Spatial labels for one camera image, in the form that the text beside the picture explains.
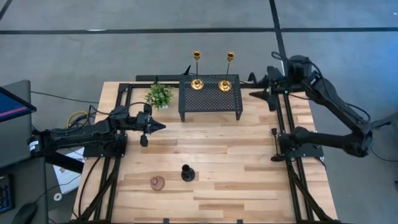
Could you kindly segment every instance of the gray floor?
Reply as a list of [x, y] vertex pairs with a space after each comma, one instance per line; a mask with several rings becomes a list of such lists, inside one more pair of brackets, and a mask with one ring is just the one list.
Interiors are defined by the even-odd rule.
[[[0, 0], [0, 6], [6, 1]], [[395, 0], [277, 0], [282, 27], [397, 27]], [[268, 1], [260, 0], [13, 0], [1, 30], [137, 29], [172, 27], [273, 27]], [[283, 34], [288, 55], [309, 56], [347, 102], [373, 119], [398, 111], [398, 32]], [[32, 89], [98, 101], [105, 81], [133, 81], [135, 75], [179, 74], [199, 49], [202, 73], [223, 73], [225, 52], [236, 53], [231, 72], [245, 80], [263, 76], [277, 50], [273, 33], [124, 34], [0, 36], [1, 85], [29, 79]], [[88, 105], [33, 95], [38, 129], [63, 127]], [[319, 132], [348, 130], [329, 111], [311, 105]], [[374, 150], [398, 159], [396, 133], [374, 133]], [[352, 223], [396, 223], [398, 164], [373, 154], [364, 159], [325, 148], [328, 178], [339, 219]], [[49, 186], [55, 185], [49, 174]], [[50, 218], [70, 218], [75, 192], [51, 202]]]

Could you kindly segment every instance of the computer mouse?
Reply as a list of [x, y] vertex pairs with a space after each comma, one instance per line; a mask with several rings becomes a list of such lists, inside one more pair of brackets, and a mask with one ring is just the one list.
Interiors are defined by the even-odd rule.
[[36, 203], [26, 203], [16, 213], [12, 224], [30, 224], [37, 211]]

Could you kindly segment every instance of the gold candlestick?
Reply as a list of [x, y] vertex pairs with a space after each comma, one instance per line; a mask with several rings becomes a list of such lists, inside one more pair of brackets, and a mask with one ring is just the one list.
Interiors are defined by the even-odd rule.
[[[231, 64], [232, 60], [234, 60], [234, 57], [235, 57], [234, 52], [228, 52], [226, 54], [226, 58], [228, 60], [228, 65], [226, 67], [226, 75], [228, 75], [229, 65]], [[218, 82], [218, 88], [224, 92], [230, 91], [232, 89], [232, 83], [229, 80], [221, 80]]]
[[194, 90], [201, 90], [205, 86], [205, 83], [203, 82], [203, 80], [198, 77], [198, 61], [199, 61], [200, 55], [201, 55], [201, 52], [199, 50], [193, 51], [193, 58], [195, 59], [195, 61], [197, 63], [197, 77], [196, 77], [196, 79], [192, 80], [192, 82], [191, 82], [191, 87]]

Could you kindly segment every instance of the keyboard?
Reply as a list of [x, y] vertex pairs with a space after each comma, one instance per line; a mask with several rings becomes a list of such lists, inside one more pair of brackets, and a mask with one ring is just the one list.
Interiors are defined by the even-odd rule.
[[0, 214], [14, 208], [10, 175], [0, 175]]

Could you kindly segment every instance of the table leg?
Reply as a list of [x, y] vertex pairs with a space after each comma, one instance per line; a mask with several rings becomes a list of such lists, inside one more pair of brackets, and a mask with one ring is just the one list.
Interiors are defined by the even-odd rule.
[[185, 122], [185, 112], [180, 112], [181, 121]]
[[242, 111], [235, 111], [236, 120], [239, 121], [241, 119]]

